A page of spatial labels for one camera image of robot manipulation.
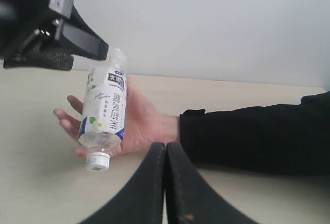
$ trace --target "beige table surface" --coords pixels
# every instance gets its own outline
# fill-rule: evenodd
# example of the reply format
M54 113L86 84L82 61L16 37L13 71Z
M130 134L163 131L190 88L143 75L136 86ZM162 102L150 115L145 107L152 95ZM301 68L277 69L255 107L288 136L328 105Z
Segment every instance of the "beige table surface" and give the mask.
M111 197L139 166L143 153L111 161L106 173L88 173L72 154L76 144L58 126L53 109L73 113L68 94L82 98L86 72L0 71L0 223L78 223ZM321 88L133 76L162 112L188 108L230 110L299 103ZM329 178L288 178L200 170L227 201L262 224L329 223Z

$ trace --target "plastic water bottle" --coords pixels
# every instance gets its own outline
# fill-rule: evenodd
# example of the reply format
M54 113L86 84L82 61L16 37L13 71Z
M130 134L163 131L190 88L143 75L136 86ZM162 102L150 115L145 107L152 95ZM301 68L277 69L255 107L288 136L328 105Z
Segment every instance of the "plastic water bottle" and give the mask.
M87 81L79 142L87 148L86 168L109 168L110 152L124 138L126 56L109 49L107 66L93 68Z

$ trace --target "white wall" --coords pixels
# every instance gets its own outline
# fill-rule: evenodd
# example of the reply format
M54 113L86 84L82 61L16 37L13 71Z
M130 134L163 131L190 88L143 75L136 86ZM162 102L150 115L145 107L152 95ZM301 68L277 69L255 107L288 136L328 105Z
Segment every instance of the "white wall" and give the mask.
M134 74L325 86L330 0L75 0ZM75 67L90 67L76 61Z

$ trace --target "green leaf graphic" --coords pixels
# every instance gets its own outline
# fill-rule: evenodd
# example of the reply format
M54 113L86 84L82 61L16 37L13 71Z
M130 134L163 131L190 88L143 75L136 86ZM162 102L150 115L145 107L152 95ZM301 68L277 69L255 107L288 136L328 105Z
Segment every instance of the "green leaf graphic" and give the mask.
M89 118L89 122L91 123L91 124L93 124L93 122L95 122L96 121L96 118L95 117L90 117Z

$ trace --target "black jacket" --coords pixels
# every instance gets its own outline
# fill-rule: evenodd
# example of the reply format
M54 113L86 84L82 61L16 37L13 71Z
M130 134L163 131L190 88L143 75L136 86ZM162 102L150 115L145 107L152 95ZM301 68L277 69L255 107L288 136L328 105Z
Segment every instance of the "black jacket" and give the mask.
M300 105L188 110L180 116L180 141L195 164L330 175L330 92Z

